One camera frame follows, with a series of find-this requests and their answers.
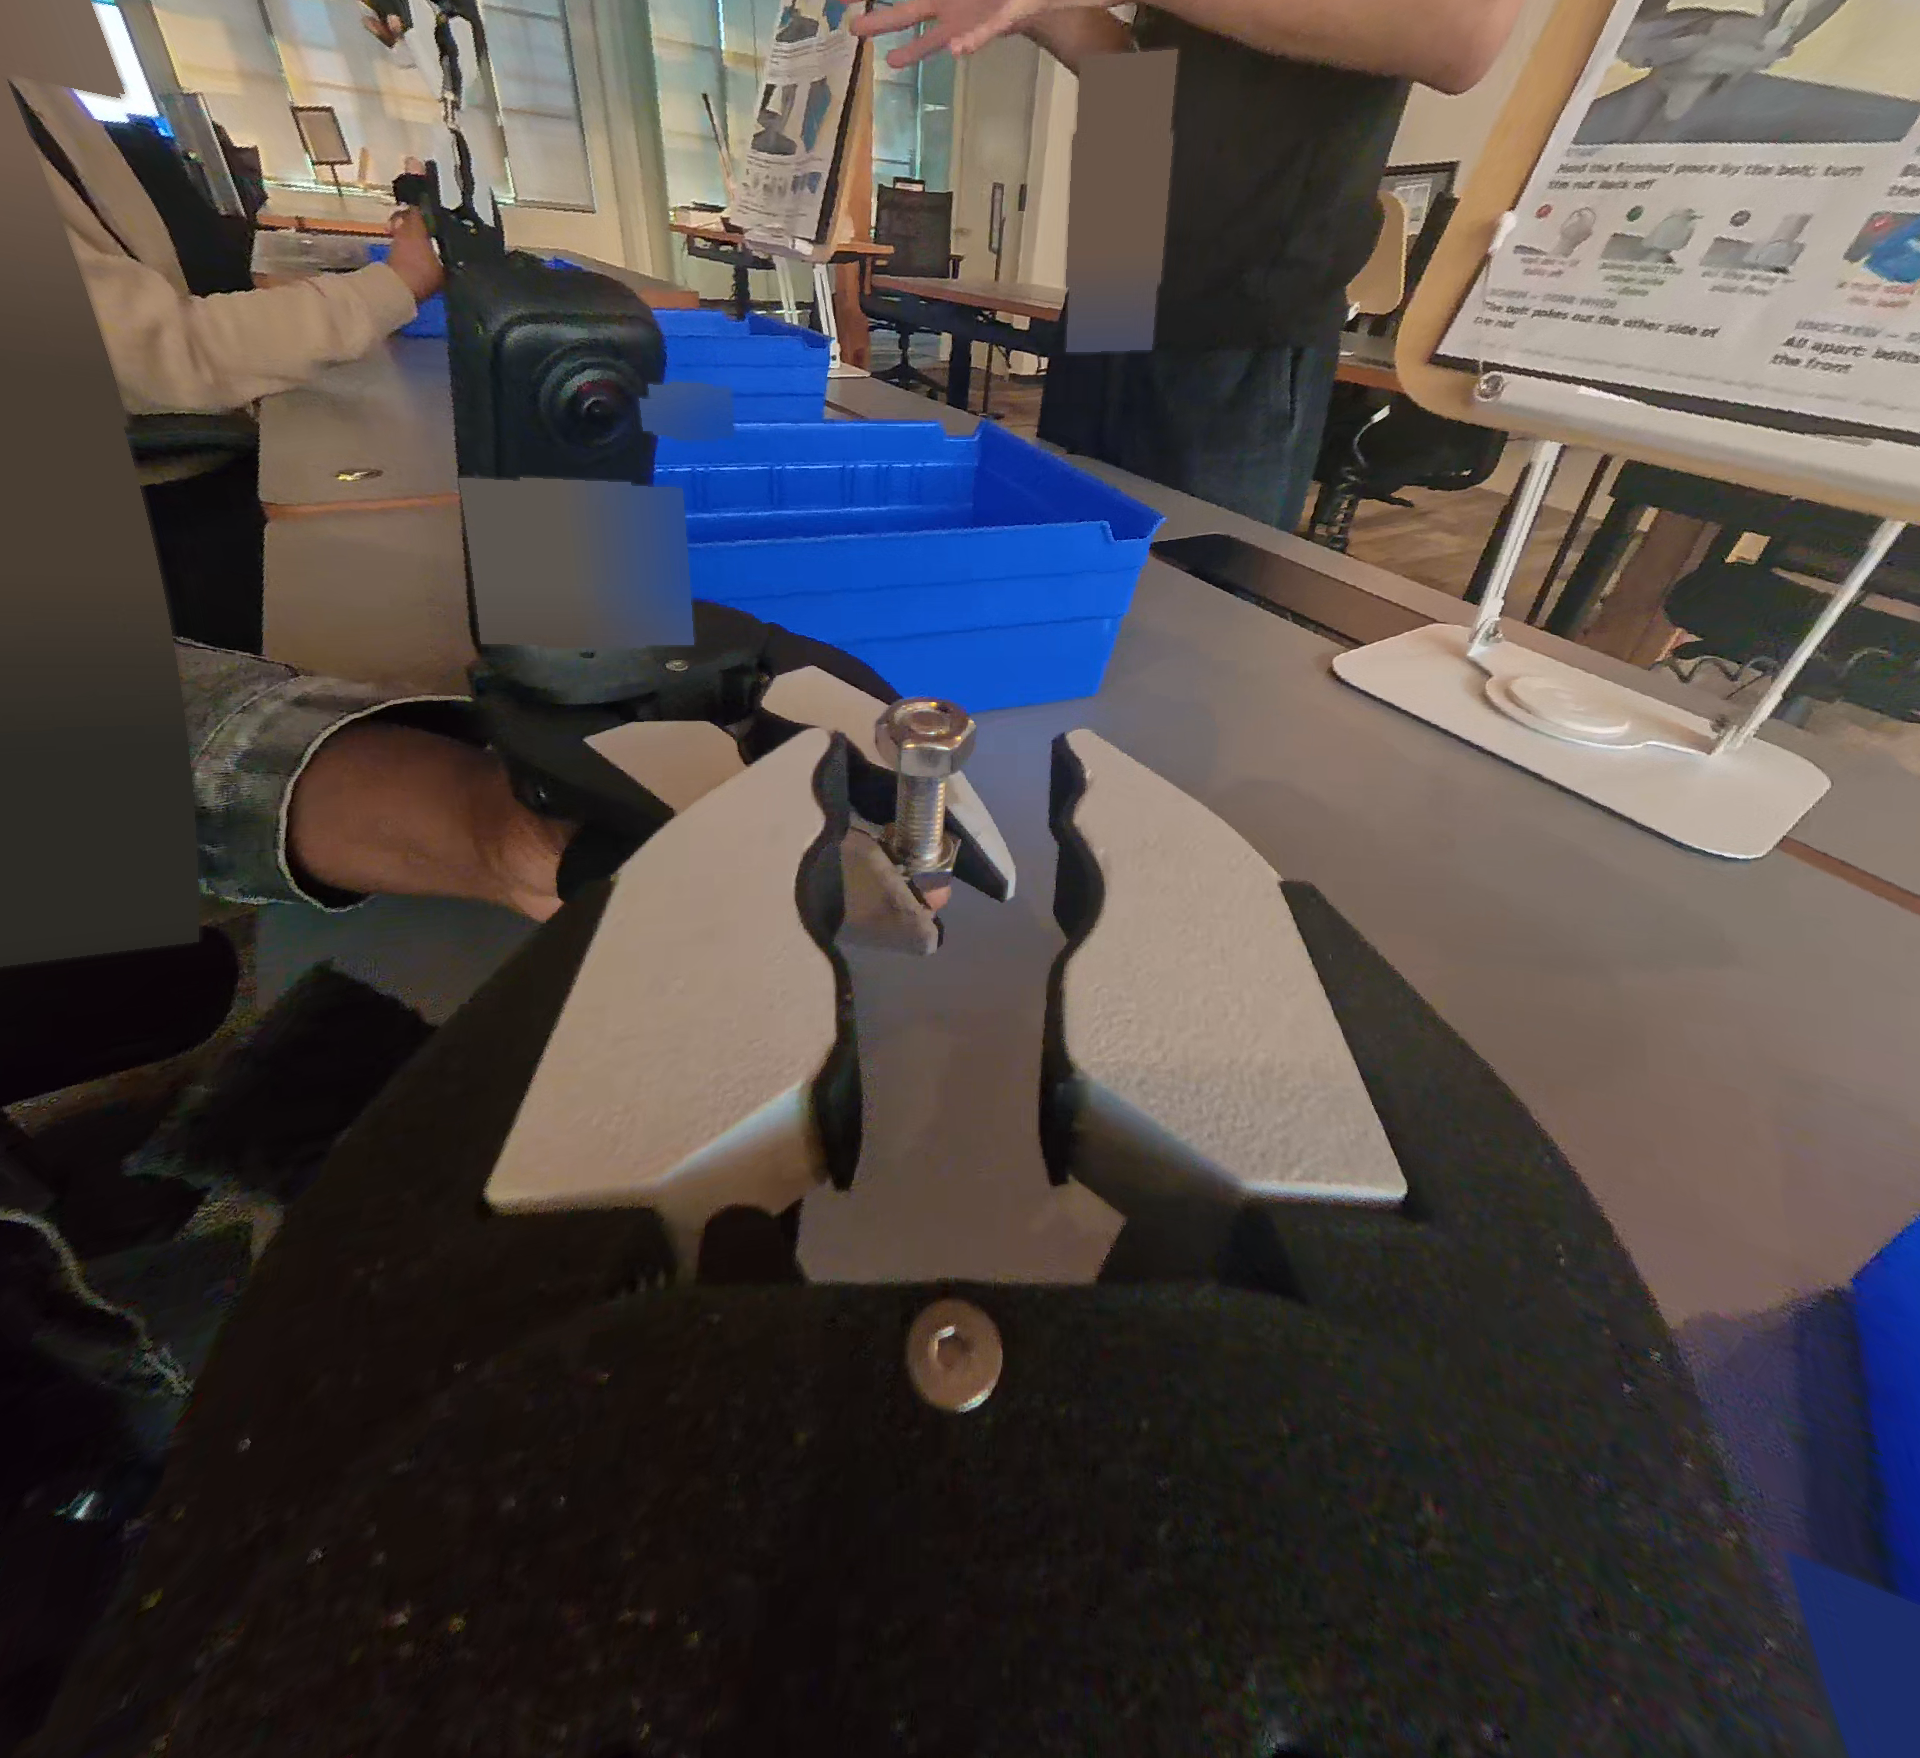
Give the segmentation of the blue plastic bin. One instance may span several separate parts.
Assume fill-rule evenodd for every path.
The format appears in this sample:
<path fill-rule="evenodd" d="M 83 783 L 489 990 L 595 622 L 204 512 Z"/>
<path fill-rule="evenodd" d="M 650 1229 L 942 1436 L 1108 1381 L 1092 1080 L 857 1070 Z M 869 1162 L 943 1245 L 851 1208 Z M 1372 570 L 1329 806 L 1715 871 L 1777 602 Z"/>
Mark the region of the blue plastic bin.
<path fill-rule="evenodd" d="M 968 712 L 1094 696 L 1165 515 L 981 423 L 821 422 L 659 441 L 696 599 Z"/>
<path fill-rule="evenodd" d="M 1918 1224 L 1853 1278 L 1865 1429 L 1892 1586 L 1791 1558 L 1795 1604 L 1849 1756 L 1918 1753 Z"/>
<path fill-rule="evenodd" d="M 363 245 L 365 264 L 386 262 L 390 250 L 391 246 L 388 241 L 367 241 Z M 528 257 L 538 260 L 547 268 L 552 268 L 552 271 L 584 271 L 586 268 L 577 260 L 567 260 L 561 255 L 528 253 Z M 397 337 L 400 338 L 425 338 L 427 342 L 444 342 L 446 335 L 448 335 L 448 315 L 444 314 L 444 296 L 439 292 L 430 299 L 421 301 L 416 315 L 404 326 L 397 330 Z"/>
<path fill-rule="evenodd" d="M 650 399 L 666 422 L 713 436 L 720 427 L 823 423 L 834 344 L 828 335 L 749 312 L 657 308 L 664 376 Z"/>

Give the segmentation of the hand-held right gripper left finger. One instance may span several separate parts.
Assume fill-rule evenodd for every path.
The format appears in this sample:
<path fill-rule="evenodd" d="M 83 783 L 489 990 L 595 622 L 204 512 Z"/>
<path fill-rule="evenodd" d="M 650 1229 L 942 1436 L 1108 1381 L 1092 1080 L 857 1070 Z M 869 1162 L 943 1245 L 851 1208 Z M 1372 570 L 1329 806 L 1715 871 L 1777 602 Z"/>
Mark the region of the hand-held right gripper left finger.
<path fill-rule="evenodd" d="M 851 1188 L 846 770 L 846 738 L 804 730 L 627 859 L 489 1176 L 494 1213 L 650 1211 L 690 1266 L 722 1211 Z"/>

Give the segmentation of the steel hex nut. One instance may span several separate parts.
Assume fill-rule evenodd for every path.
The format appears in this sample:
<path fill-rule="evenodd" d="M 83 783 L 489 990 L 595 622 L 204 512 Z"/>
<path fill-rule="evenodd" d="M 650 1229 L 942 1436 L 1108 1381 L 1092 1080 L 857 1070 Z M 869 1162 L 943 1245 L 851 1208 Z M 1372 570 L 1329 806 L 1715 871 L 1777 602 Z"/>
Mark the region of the steel hex nut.
<path fill-rule="evenodd" d="M 952 700 L 903 698 L 876 717 L 874 758 L 901 779 L 945 781 L 965 769 L 975 737 L 974 717 Z"/>

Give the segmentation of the instruction board on white stand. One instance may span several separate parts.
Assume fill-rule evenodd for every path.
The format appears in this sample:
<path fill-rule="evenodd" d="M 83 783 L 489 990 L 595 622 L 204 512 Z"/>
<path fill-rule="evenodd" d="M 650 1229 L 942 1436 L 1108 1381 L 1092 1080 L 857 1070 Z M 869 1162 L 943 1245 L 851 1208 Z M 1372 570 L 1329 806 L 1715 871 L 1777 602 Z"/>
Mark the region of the instruction board on white stand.
<path fill-rule="evenodd" d="M 1561 0 L 1400 330 L 1404 393 L 1531 457 L 1471 625 L 1338 653 L 1336 680 L 1717 859 L 1830 790 L 1757 735 L 1917 524 L 1917 289 L 1860 253 L 1917 209 L 1917 0 Z M 1867 514 L 1865 556 L 1740 717 L 1510 639 L 1565 450 Z"/>
<path fill-rule="evenodd" d="M 873 243 L 874 50 L 855 30 L 864 13 L 850 0 L 781 0 L 733 163 L 733 223 L 751 253 L 774 262 L 791 322 L 811 283 L 828 374 L 843 365 L 837 275 L 883 253 Z"/>

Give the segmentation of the person's dark jacket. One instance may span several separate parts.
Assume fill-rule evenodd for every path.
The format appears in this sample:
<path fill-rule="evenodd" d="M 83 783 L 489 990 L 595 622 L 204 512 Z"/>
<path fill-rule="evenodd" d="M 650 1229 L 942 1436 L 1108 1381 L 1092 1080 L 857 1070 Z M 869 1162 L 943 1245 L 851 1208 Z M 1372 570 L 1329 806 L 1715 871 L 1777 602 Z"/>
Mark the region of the person's dark jacket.
<path fill-rule="evenodd" d="M 239 1016 L 225 930 L 4 972 L 2 1733 L 44 1723 L 282 1213 L 434 1032 L 317 967 Z"/>

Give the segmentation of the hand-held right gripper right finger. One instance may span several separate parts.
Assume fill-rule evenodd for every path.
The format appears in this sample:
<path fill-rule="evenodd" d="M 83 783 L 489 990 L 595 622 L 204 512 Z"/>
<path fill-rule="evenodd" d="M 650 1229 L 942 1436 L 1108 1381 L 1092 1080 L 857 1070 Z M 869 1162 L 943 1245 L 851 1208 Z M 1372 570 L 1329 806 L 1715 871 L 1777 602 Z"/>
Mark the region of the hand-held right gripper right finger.
<path fill-rule="evenodd" d="M 1278 869 L 1089 730 L 1050 744 L 1039 1137 L 1106 1208 L 1402 1208 L 1388 1131 Z"/>

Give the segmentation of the wooden office desk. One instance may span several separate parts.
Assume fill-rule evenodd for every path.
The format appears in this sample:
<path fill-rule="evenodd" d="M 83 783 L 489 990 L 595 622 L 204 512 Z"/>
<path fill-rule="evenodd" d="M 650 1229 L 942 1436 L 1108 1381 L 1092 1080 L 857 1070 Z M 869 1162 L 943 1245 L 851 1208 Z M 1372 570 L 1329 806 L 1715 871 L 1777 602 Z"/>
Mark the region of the wooden office desk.
<path fill-rule="evenodd" d="M 943 397 L 951 407 L 972 413 L 975 351 L 1032 356 L 1048 365 L 1062 347 L 1064 306 L 1066 292 L 1050 287 L 867 273 L 860 310 L 871 331 L 894 331 L 901 342 L 894 367 L 873 379 Z M 910 361 L 908 347 L 920 333 L 945 337 L 951 344 L 945 384 L 931 374 L 919 374 Z"/>

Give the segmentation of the steel hex bolt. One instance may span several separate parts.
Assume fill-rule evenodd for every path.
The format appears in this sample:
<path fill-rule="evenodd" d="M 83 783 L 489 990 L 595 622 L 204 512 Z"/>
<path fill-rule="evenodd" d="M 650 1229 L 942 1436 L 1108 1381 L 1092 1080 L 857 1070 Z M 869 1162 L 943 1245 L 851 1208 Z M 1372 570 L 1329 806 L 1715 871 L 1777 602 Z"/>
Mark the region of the steel hex bolt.
<path fill-rule="evenodd" d="M 896 774 L 896 815 L 887 827 L 885 846 L 906 882 L 928 882 L 933 875 L 952 869 L 954 854 L 949 850 L 947 832 L 952 779 L 922 781 Z"/>

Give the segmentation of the person's left hand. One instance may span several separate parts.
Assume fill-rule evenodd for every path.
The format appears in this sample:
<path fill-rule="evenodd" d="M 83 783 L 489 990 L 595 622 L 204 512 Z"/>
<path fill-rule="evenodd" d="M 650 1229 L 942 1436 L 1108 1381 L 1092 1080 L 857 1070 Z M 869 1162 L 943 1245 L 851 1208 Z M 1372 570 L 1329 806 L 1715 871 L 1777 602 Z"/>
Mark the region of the person's left hand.
<path fill-rule="evenodd" d="M 443 756 L 439 838 L 427 896 L 501 907 L 545 923 L 563 907 L 561 869 L 579 822 L 533 811 L 499 760 L 448 744 Z"/>

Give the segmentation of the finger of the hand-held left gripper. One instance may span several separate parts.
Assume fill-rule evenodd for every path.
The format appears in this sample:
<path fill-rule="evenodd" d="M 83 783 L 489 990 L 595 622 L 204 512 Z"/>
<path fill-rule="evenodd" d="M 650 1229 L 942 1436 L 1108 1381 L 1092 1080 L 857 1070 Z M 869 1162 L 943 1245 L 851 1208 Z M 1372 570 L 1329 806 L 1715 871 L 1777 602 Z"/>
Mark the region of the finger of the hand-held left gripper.
<path fill-rule="evenodd" d="M 943 937 L 947 871 L 910 875 L 896 857 L 889 838 L 903 790 L 894 749 L 880 744 L 874 721 L 864 737 L 818 719 L 749 719 L 736 728 L 696 719 L 625 721 L 588 738 L 591 767 L 607 770 L 620 799 L 602 829 L 623 846 L 643 846 L 664 822 L 680 822 L 804 731 L 846 740 L 851 822 L 839 859 L 851 942 L 917 960 L 933 954 Z"/>
<path fill-rule="evenodd" d="M 883 700 L 851 689 L 818 664 L 781 673 L 759 703 L 756 744 L 786 740 L 793 730 L 837 731 L 850 740 L 851 809 L 876 827 L 894 822 L 897 767 L 878 744 Z M 1011 901 L 1018 869 L 998 822 L 972 781 L 956 770 L 947 781 L 951 869 L 959 884 L 995 901 Z"/>

